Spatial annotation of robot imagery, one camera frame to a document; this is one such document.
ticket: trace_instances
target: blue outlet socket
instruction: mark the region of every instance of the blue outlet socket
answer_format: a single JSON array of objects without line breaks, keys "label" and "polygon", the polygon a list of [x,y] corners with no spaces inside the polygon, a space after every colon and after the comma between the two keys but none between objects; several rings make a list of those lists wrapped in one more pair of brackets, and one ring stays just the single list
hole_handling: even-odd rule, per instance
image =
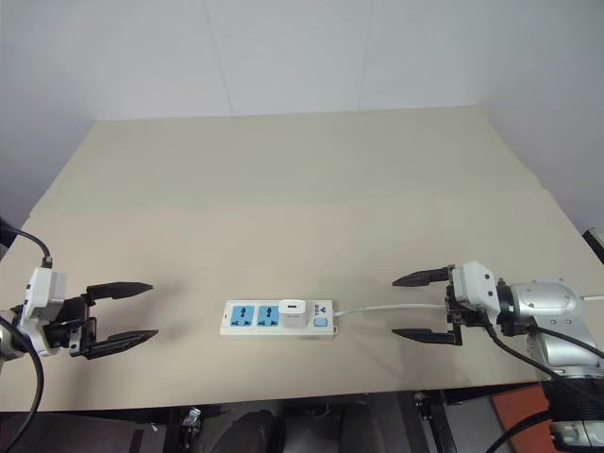
[{"label": "blue outlet socket", "polygon": [[260,307],[258,311],[258,325],[260,327],[276,327],[279,325],[279,307]]},{"label": "blue outlet socket", "polygon": [[233,307],[233,314],[230,317],[230,324],[234,327],[246,327],[252,325],[254,316],[254,307],[251,305]]}]

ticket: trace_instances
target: table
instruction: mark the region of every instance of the table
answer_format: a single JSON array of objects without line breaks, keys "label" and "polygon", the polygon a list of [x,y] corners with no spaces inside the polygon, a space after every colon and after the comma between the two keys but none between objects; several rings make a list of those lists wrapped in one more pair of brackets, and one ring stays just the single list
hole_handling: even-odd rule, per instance
[{"label": "table", "polygon": [[[437,310],[350,314],[333,341],[242,341],[218,334],[228,299],[438,303],[443,284],[391,282],[469,260],[509,282],[564,277],[604,293],[604,267],[478,107],[99,122],[24,229],[49,245],[69,295],[155,285],[92,312],[99,338],[158,328],[152,340],[95,361],[44,359],[47,411],[535,379],[481,329],[464,330],[464,347],[390,332],[443,330]],[[0,262],[3,307],[21,303],[39,253],[18,239]],[[604,344],[604,307],[587,315]],[[1,382],[3,411],[26,410],[29,360],[7,363]]]}]

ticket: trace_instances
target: black cable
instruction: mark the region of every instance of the black cable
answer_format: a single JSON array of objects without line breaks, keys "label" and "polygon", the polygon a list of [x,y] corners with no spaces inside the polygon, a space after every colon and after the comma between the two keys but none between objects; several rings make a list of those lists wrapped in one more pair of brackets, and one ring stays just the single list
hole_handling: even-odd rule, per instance
[{"label": "black cable", "polygon": [[547,368],[545,365],[542,365],[538,361],[534,361],[533,359],[530,359],[529,357],[520,354],[518,351],[516,351],[516,350],[510,348],[509,346],[507,346],[506,344],[504,344],[497,337],[497,332],[495,332],[495,329],[493,328],[493,325],[491,324],[491,321],[489,320],[489,317],[487,316],[487,314],[485,312],[482,313],[481,318],[482,318],[482,322],[484,324],[484,328],[486,329],[487,333],[489,334],[489,337],[491,337],[491,340],[493,340],[493,343],[495,343],[499,348],[503,349],[511,356],[516,357],[518,360],[523,361],[524,363],[528,363],[530,366],[533,366],[534,368],[537,368],[539,371],[550,376],[552,379],[560,382],[560,384],[563,385],[564,387],[566,387],[567,389],[580,394],[581,396],[595,402],[598,406],[604,408],[604,401],[602,401],[600,398],[597,398],[591,394],[588,394],[587,392],[584,392],[582,389],[577,387],[575,384],[572,384],[570,382],[571,379],[567,379],[565,377],[560,376],[558,373]]},{"label": "black cable", "polygon": [[596,354],[598,357],[600,357],[601,359],[604,359],[604,352],[600,351],[597,347],[593,347],[590,344],[584,343],[581,340],[577,340],[576,338],[570,337],[568,335],[565,335],[563,333],[557,332],[555,330],[550,330],[548,328],[545,327],[539,327],[539,326],[530,326],[528,328],[529,332],[541,332],[544,333],[546,335],[551,335],[552,337],[558,337],[561,340],[565,340],[568,343],[572,343],[578,347],[582,347],[583,349],[588,350],[589,352],[591,352],[592,354]]},{"label": "black cable", "polygon": [[513,436],[518,434],[519,432],[524,431],[527,428],[534,427],[535,425],[539,425],[543,423],[545,420],[549,420],[551,415],[549,411],[541,411],[529,415],[527,418],[520,420],[513,427],[504,432],[499,439],[493,442],[493,444],[487,449],[485,453],[495,453],[495,451],[501,447],[506,441],[511,439]]},{"label": "black cable", "polygon": [[29,357],[31,357],[31,361],[34,362],[34,368],[36,369],[36,393],[34,394],[34,400],[31,403],[31,408],[29,409],[29,414],[25,418],[24,422],[21,424],[17,432],[12,436],[10,441],[0,449],[1,453],[8,453],[14,445],[19,441],[29,424],[33,420],[34,416],[38,412],[38,407],[40,406],[40,401],[42,400],[42,391],[44,390],[44,369],[42,368],[42,362],[40,361],[40,356],[36,349],[34,349],[31,341],[23,334],[21,331],[7,321],[5,318],[0,316],[0,326],[5,328],[12,335],[13,341],[18,341],[25,350],[29,353]]},{"label": "black cable", "polygon": [[42,267],[47,267],[47,268],[53,267],[53,259],[50,256],[50,250],[48,250],[48,247],[46,246],[46,244],[43,243],[40,239],[38,239],[33,234],[26,233],[20,229],[13,228],[12,226],[9,226],[6,224],[5,224],[4,228],[6,231],[9,231],[14,234],[18,234],[19,236],[28,238],[30,241],[33,241],[34,243],[36,243],[42,249],[42,252],[44,254],[44,257],[42,258]]}]

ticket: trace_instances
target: power strip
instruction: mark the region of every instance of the power strip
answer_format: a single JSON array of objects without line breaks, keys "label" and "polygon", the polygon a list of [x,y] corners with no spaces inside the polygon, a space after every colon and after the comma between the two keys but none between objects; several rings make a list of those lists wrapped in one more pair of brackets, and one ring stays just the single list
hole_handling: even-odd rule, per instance
[{"label": "power strip", "polygon": [[229,300],[220,325],[221,335],[235,337],[331,339],[336,333],[331,300]]}]

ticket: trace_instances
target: robotic arm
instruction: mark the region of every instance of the robotic arm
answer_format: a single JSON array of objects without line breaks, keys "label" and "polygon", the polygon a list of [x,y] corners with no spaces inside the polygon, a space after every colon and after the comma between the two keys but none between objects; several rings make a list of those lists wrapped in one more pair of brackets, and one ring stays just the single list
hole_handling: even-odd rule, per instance
[{"label": "robotic arm", "polygon": [[[66,298],[65,274],[48,267],[37,267],[25,287],[25,301],[0,316],[11,322],[31,341],[40,356],[56,354],[60,348],[72,357],[96,359],[146,342],[157,330],[137,330],[110,335],[96,340],[96,318],[90,309],[96,300],[121,299],[153,289],[145,283],[114,282],[89,286],[78,297]],[[25,348],[0,327],[0,367],[5,361],[22,357]]]},{"label": "robotic arm", "polygon": [[393,333],[421,343],[454,345],[462,345],[461,326],[485,327],[496,343],[495,324],[506,336],[526,334],[549,402],[554,445],[570,452],[603,451],[604,360],[585,325],[584,299],[562,279],[509,285],[476,261],[415,272],[393,284],[416,287],[437,281],[448,282],[446,318],[452,328],[446,333],[424,328]]}]

